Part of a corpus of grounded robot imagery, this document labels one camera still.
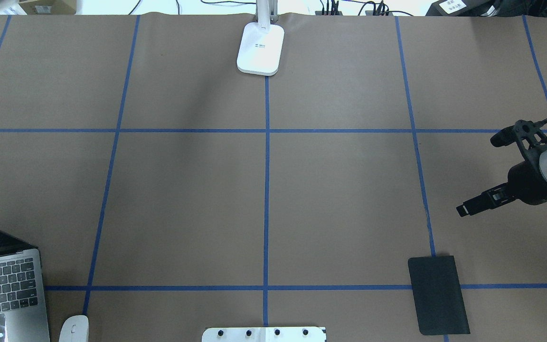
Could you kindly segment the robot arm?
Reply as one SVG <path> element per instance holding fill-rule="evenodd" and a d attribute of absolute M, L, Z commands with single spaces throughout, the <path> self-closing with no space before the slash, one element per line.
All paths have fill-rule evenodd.
<path fill-rule="evenodd" d="M 475 216 L 519 200 L 532 206 L 547 203 L 547 150 L 535 152 L 534 160 L 525 159 L 510 168 L 507 182 L 485 190 L 456 207 L 460 217 Z"/>

